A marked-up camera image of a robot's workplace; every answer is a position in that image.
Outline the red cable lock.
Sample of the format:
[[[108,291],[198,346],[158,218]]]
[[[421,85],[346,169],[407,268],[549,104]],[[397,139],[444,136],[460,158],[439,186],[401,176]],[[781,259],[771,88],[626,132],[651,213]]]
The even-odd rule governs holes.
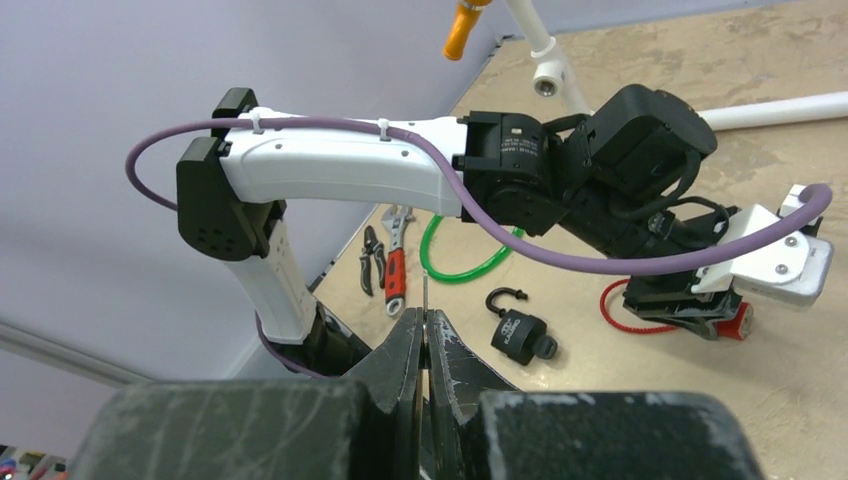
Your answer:
[[[633,335],[658,335],[671,332],[689,331],[667,326],[659,323],[641,320],[623,307],[623,292],[628,283],[627,279],[616,280],[610,283],[601,292],[598,300],[598,308],[601,318],[611,327]],[[744,341],[753,329],[755,317],[754,307],[742,298],[742,307],[736,315],[736,337],[720,338],[719,340]]]

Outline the black-headed key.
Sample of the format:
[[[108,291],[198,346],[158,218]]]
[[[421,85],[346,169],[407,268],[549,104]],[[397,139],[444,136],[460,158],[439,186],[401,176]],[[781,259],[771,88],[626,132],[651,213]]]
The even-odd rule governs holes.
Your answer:
[[[536,357],[543,360],[554,358],[558,351],[558,342],[549,335],[540,335],[533,343],[532,349]]]

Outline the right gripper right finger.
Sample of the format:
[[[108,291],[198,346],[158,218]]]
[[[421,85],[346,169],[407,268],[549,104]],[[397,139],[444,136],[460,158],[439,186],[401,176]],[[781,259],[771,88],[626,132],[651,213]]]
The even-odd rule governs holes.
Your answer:
[[[761,479],[736,417],[681,391],[522,391],[425,315],[438,479]]]

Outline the black padlock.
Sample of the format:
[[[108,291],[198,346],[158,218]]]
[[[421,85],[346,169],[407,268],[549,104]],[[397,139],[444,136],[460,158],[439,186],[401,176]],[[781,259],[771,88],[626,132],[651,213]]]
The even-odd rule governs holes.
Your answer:
[[[490,345],[510,360],[527,366],[534,358],[538,358],[534,355],[532,346],[537,337],[548,335],[547,323],[539,317],[515,309],[498,307],[495,300],[503,295],[512,296],[517,300],[529,299],[523,290],[509,287],[498,287],[487,295],[486,308],[499,318]]]

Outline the small silver key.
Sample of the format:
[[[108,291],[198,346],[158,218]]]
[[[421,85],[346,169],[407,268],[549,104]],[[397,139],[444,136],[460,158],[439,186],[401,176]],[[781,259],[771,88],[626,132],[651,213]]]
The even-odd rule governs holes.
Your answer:
[[[429,276],[427,272],[422,274],[422,310],[424,314],[429,310]]]

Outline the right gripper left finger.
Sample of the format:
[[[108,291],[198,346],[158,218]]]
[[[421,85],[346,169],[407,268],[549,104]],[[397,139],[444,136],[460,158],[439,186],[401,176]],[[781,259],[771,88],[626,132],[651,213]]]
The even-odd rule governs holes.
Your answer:
[[[147,383],[100,410],[74,479],[415,479],[421,313],[343,376]]]

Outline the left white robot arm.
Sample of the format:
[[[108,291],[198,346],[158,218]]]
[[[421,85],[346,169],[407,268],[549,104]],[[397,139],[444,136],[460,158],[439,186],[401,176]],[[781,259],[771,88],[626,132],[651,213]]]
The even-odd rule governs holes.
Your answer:
[[[508,235],[557,226],[606,260],[638,260],[626,271],[625,305],[659,331],[713,339],[742,304],[733,291],[710,293],[705,312],[691,316],[694,271],[650,265],[716,245],[737,214],[689,194],[717,139],[664,91],[629,85],[594,114],[547,122],[488,111],[389,122],[286,115],[233,88],[200,130],[176,166],[179,234],[230,269],[272,351],[310,376],[340,376],[368,348],[328,316],[286,257],[290,199],[387,205],[391,242],[377,268],[392,315],[404,308],[410,212],[470,221],[466,199]]]

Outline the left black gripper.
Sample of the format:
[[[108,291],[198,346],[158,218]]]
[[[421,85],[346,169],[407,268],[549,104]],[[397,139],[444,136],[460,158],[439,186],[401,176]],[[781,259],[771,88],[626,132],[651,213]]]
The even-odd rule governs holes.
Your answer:
[[[641,320],[683,328],[702,339],[736,337],[742,296],[733,289],[695,294],[690,280],[672,275],[665,280],[631,277],[623,292],[623,307]]]

